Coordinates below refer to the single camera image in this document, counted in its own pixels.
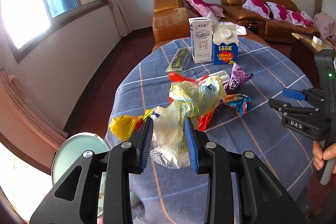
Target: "milk carton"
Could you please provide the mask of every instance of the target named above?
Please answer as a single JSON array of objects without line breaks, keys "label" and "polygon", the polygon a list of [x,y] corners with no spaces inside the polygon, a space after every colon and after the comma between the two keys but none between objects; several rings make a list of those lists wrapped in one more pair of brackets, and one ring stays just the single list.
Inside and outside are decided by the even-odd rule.
[{"label": "milk carton", "polygon": [[189,18],[194,63],[212,60],[212,21],[207,17]]},{"label": "milk carton", "polygon": [[236,26],[212,25],[214,64],[234,64],[238,56],[238,36]]}]

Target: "wooden side table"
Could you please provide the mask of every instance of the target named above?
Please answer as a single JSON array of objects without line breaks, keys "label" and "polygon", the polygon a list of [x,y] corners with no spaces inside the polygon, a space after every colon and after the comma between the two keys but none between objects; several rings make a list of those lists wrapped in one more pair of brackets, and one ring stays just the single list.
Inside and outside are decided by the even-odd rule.
[{"label": "wooden side table", "polygon": [[313,87],[320,89],[320,77],[315,63],[314,55],[322,49],[327,48],[325,44],[319,46],[312,41],[312,37],[292,33],[294,43],[289,59],[296,64],[308,77]]}]

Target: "finger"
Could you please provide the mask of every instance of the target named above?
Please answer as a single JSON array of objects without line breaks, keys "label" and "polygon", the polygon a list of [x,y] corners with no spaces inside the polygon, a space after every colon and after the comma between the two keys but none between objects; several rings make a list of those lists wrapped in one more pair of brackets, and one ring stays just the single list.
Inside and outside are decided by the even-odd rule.
[{"label": "finger", "polygon": [[323,160],[319,160],[317,158],[314,158],[314,165],[316,167],[317,170],[320,170],[323,165],[324,165],[324,161]]},{"label": "finger", "polygon": [[324,160],[330,160],[336,158],[336,143],[329,146],[323,153]]},{"label": "finger", "polygon": [[323,160],[323,150],[319,142],[315,142],[315,141],[313,142],[313,155],[318,160]]},{"label": "finger", "polygon": [[315,162],[313,162],[313,164],[314,164],[316,170],[317,170],[317,171],[320,171],[320,168],[317,166],[317,164],[316,164]]}]

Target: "blue plaid tablecloth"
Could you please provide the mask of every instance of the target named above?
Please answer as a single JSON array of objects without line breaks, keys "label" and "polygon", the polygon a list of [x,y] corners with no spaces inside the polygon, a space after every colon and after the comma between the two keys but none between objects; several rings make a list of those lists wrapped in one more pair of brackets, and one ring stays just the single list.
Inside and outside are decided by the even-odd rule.
[{"label": "blue plaid tablecloth", "polygon": [[[171,82],[165,70],[177,49],[187,46],[188,38],[172,41],[142,60],[117,89],[109,123],[120,115],[138,116],[148,108],[167,107]],[[276,98],[293,106],[311,107],[282,95],[283,88],[300,90],[311,84],[280,52],[246,38],[239,38],[237,63],[246,73],[254,74],[238,90],[251,97],[253,108],[239,118],[234,109],[222,107],[206,130],[209,140],[236,153],[254,151],[304,210],[308,197],[302,198],[302,193],[313,172],[312,141],[282,127],[281,116],[267,103]],[[232,65],[191,61],[182,75],[197,79],[220,70],[230,74]],[[120,143],[110,131],[105,140],[111,148]],[[149,159],[142,175],[130,175],[130,187],[142,201],[132,210],[134,223],[204,223],[207,182],[207,175],[198,176],[191,167],[168,169]]]}]

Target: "leather sofa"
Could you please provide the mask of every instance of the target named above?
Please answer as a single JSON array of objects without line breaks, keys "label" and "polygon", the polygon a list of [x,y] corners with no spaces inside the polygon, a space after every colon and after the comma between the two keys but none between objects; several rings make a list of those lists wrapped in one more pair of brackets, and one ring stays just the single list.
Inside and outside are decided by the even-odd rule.
[{"label": "leather sofa", "polygon": [[[156,45],[153,51],[174,39],[190,37],[188,19],[193,17],[200,15],[189,8],[183,0],[154,0],[152,27]],[[221,21],[239,24],[227,15]],[[250,30],[247,30],[247,35],[244,37],[268,46]]]},{"label": "leather sofa", "polygon": [[[287,10],[300,12],[291,0],[261,0],[283,5]],[[224,12],[245,27],[255,27],[256,34],[266,41],[293,43],[292,32],[308,36],[320,36],[320,32],[313,26],[307,28],[295,26],[288,22],[266,19],[257,13],[245,9],[242,5],[246,0],[221,0],[221,8]]]}]

